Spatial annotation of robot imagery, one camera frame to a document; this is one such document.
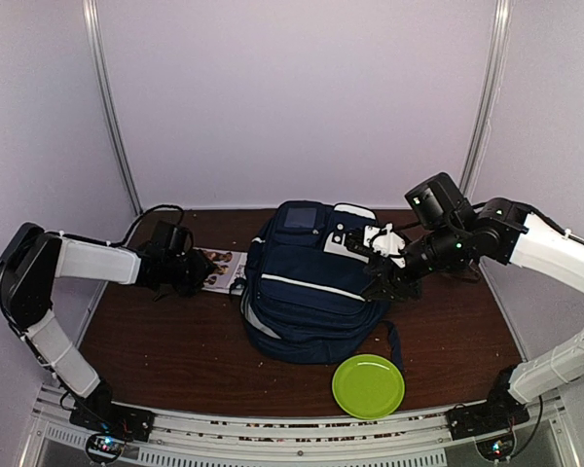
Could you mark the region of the dog cover workbook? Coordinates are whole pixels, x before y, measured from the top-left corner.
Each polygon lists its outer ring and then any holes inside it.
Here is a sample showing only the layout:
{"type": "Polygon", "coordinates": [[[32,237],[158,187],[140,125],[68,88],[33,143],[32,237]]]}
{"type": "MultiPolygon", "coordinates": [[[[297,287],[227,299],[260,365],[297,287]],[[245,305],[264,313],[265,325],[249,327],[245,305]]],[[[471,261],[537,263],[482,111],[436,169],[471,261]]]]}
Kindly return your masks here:
{"type": "Polygon", "coordinates": [[[247,253],[217,249],[203,249],[203,252],[215,266],[214,272],[203,283],[203,289],[213,293],[241,295],[246,285],[244,268],[247,253]]]}

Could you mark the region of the navy blue student backpack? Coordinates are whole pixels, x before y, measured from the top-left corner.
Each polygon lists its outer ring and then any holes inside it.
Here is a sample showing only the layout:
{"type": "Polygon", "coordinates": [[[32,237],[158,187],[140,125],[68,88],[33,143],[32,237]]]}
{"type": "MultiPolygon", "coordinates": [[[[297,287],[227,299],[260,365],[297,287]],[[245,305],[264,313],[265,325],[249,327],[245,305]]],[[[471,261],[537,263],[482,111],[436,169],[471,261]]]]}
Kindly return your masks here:
{"type": "Polygon", "coordinates": [[[250,343],[275,360],[339,364],[385,325],[389,360],[404,368],[388,301],[368,301],[367,258],[344,246],[348,232],[378,224],[354,204],[288,200],[251,240],[239,310],[250,343]]]}

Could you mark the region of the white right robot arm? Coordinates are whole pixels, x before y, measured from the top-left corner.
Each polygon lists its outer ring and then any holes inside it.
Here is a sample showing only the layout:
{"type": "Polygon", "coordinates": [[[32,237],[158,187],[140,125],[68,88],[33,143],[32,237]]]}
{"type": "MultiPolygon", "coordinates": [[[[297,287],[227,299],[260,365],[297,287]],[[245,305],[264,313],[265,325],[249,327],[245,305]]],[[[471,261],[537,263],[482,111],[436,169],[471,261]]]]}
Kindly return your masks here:
{"type": "MultiPolygon", "coordinates": [[[[440,270],[482,258],[531,269],[584,294],[584,239],[537,208],[507,198],[473,205],[450,175],[440,172],[405,195],[427,233],[409,242],[392,224],[349,234],[349,250],[368,257],[368,300],[413,295],[414,285],[440,270]]],[[[525,405],[584,376],[584,328],[543,355],[508,371],[479,411],[489,429],[501,428],[525,405]]]]}

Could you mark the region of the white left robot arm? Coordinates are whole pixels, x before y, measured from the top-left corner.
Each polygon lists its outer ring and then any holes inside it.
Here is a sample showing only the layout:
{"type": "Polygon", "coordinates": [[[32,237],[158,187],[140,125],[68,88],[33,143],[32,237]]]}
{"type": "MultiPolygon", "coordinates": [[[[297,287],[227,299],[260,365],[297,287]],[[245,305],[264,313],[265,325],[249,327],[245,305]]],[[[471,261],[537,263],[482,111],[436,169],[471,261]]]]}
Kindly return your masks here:
{"type": "Polygon", "coordinates": [[[120,424],[120,410],[96,394],[105,384],[63,330],[54,311],[59,281],[114,283],[158,291],[168,287],[192,297],[215,266],[193,244],[192,232],[160,221],[137,247],[65,232],[33,223],[20,226],[0,255],[0,309],[14,333],[42,365],[78,398],[81,411],[100,432],[120,424]]]}

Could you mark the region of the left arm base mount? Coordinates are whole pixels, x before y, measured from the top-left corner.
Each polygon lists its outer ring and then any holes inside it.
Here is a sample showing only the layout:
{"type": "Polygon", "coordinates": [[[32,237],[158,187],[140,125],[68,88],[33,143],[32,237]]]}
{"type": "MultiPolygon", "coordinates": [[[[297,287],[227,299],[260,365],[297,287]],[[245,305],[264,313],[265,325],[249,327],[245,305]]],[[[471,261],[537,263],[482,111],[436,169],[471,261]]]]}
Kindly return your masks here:
{"type": "Polygon", "coordinates": [[[106,466],[117,461],[132,442],[147,442],[155,415],[143,409],[112,405],[106,418],[82,407],[72,410],[69,422],[91,431],[85,440],[85,454],[94,464],[106,466]]]}

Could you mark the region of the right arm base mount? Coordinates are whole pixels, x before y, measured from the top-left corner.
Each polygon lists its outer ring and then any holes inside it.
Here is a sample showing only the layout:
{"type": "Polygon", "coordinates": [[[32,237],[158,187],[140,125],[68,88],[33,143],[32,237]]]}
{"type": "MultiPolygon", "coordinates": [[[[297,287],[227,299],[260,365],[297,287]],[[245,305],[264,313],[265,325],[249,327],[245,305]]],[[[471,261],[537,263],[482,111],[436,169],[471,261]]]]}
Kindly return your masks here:
{"type": "Polygon", "coordinates": [[[499,463],[517,453],[515,428],[529,421],[529,411],[490,402],[458,404],[446,412],[446,418],[454,441],[472,438],[483,459],[499,463]]]}

